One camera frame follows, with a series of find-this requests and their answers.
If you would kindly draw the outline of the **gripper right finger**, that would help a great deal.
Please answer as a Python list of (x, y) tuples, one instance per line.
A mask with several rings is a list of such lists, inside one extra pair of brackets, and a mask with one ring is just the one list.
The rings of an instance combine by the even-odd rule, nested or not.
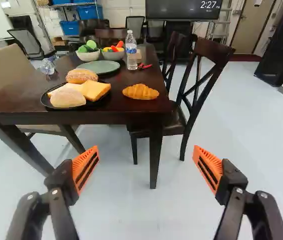
[(246, 190), (247, 177), (228, 159), (194, 146), (193, 161), (217, 202), (224, 206), (214, 239), (236, 240), (247, 216), (255, 240), (283, 240), (283, 219), (273, 195)]

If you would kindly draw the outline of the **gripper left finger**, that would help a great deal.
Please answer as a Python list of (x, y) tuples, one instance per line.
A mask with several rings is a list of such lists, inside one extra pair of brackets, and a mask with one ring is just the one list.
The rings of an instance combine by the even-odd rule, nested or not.
[(69, 207), (73, 206), (99, 162), (97, 146), (74, 159), (64, 160), (46, 179), (47, 192), (30, 192), (22, 196), (14, 212), (6, 238), (40, 240), (47, 217), (51, 217), (55, 238), (77, 240)]

